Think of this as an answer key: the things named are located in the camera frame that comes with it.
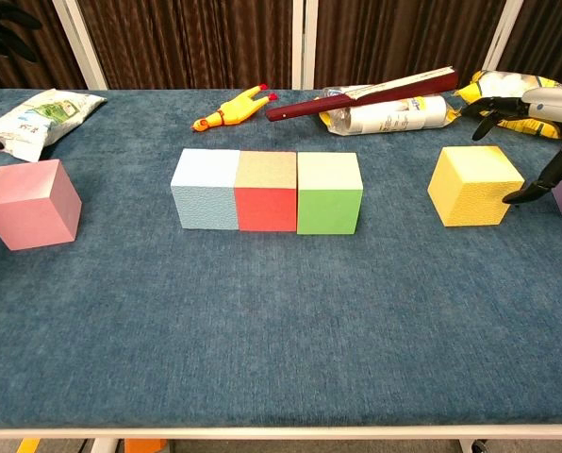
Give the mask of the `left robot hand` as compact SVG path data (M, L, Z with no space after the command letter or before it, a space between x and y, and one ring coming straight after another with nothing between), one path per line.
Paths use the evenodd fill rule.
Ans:
M26 61L36 62L36 53L17 33L4 26L3 21L12 22L28 30L41 29L41 21L10 1L0 1L0 55L9 57L11 53L15 53Z

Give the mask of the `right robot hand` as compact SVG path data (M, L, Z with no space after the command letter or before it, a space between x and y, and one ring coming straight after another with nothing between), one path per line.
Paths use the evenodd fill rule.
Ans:
M555 125L562 136L562 86L535 88L520 97L482 97L461 110L465 116L482 115L472 135L482 139L502 120L536 119ZM562 180L562 147L545 166L537 180L527 187L507 194L506 204L527 203L539 199Z

